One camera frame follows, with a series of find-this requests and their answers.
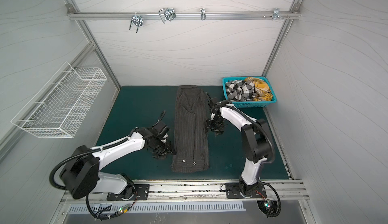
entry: green work mat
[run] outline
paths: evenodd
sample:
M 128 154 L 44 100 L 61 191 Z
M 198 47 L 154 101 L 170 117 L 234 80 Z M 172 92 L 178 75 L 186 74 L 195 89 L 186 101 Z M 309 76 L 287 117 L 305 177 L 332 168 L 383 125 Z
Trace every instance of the green work mat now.
M 199 86 L 211 97 L 225 99 L 221 86 Z M 104 125 L 97 146 L 128 135 L 135 127 L 151 127 L 165 110 L 163 122 L 170 128 L 168 135 L 173 142 L 175 100 L 178 86 L 123 86 Z M 240 108 L 247 115 L 266 120 L 262 108 Z M 125 173 L 135 179 L 238 179 L 245 165 L 240 131 L 226 120 L 225 133 L 215 136 L 208 133 L 210 168 L 195 173 L 171 171 L 172 156 L 157 160 L 147 149 L 135 151 L 102 169 L 106 173 Z M 288 179 L 279 150 L 276 159 L 265 164 L 261 179 Z

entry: mounting plate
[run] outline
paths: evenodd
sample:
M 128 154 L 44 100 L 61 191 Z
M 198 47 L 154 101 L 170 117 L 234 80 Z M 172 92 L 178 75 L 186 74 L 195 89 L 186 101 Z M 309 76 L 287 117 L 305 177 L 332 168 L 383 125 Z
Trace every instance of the mounting plate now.
M 147 200 L 148 199 L 148 191 L 149 191 L 149 184 L 135 184 L 135 191 L 137 192 L 137 200 Z M 133 195 L 128 200 L 135 200 L 136 196 Z M 114 200 L 123 200 L 118 194 L 108 193 L 108 196 L 106 197 L 107 201 L 114 201 Z
M 241 194 L 240 188 L 239 188 L 239 183 L 226 183 L 226 198 L 228 199 L 249 199 L 249 198 L 261 198 L 262 194 L 264 197 L 267 197 L 267 194 L 265 192 L 265 188 L 263 184 L 259 184 L 256 188 L 257 191 L 260 192 L 254 193 L 252 197 L 245 197 Z

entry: metal hook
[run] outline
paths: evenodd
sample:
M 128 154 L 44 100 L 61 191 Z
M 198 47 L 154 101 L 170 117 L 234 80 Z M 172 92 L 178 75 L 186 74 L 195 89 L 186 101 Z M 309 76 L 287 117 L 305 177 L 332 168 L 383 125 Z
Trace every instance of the metal hook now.
M 205 11 L 205 8 L 201 8 L 199 10 L 199 12 L 201 13 L 201 20 L 205 20 L 206 19 L 206 11 Z
M 280 12 L 279 8 L 275 8 L 275 10 L 274 10 L 274 15 L 271 16 L 271 17 L 272 17 L 272 20 L 275 20 L 275 19 L 283 19 L 283 16 L 280 16 L 280 15 L 279 15 L 279 12 Z
M 174 18 L 177 15 L 175 14 L 175 11 L 174 11 L 173 8 L 162 8 L 162 9 L 159 10 L 159 16 L 162 19 L 162 22 L 166 23 L 167 19 L 168 19 L 168 21 L 171 22 L 172 20 L 174 20 Z
M 139 27 L 143 26 L 143 18 L 138 16 L 138 15 L 136 15 L 136 13 L 135 13 L 135 15 L 132 16 L 131 23 L 129 24 L 129 29 L 131 29 L 133 24 L 137 26 L 136 32 L 138 32 L 139 31 Z

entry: clothing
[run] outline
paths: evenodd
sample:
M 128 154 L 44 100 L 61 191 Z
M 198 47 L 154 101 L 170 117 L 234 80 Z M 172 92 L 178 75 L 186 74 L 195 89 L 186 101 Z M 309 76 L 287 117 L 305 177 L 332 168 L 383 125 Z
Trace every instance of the clothing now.
M 175 103 L 173 172 L 193 173 L 209 168 L 206 134 L 207 98 L 195 85 L 179 86 Z
M 244 79 L 246 82 L 252 82 L 255 84 L 255 92 L 256 95 L 253 98 L 253 101 L 271 101 L 272 100 L 272 92 L 271 89 L 269 88 L 268 84 L 260 79 L 260 78 L 255 78 L 255 77 L 247 77 Z
M 252 101 L 256 96 L 255 84 L 250 81 L 237 80 L 225 83 L 227 99 L 235 101 Z

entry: plaid shirt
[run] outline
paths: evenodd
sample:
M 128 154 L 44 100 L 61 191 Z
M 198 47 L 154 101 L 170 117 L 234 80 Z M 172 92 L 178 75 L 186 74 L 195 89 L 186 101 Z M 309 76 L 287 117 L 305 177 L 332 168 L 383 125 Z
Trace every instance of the plaid shirt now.
M 229 81 L 225 83 L 226 95 L 232 102 L 252 101 L 256 96 L 255 84 L 251 81 Z

